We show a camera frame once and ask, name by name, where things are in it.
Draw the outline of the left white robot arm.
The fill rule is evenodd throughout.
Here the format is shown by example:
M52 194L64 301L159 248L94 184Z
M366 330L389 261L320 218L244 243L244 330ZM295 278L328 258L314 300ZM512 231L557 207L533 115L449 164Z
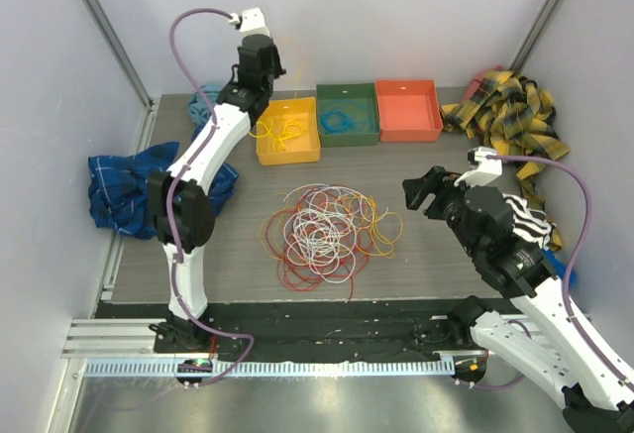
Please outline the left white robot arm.
M170 270L168 309L184 320L175 337L191 353L203 351L211 339L210 327L198 320L208 306L203 259L215 224L211 183L267 108L274 81L285 74L267 32L243 37L238 56L209 121L177 161L148 178L150 219Z

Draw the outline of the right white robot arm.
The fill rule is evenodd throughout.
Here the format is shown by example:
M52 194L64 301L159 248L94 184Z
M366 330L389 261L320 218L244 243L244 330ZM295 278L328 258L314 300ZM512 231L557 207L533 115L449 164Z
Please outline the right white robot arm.
M403 181L405 204L416 210L431 197L425 216L448 225L485 283L526 315L550 346L519 332L476 296L449 312L449 340L500 356L549 394L575 432L632 431L632 368L565 297L540 246L521 237L514 200L465 179L434 166Z

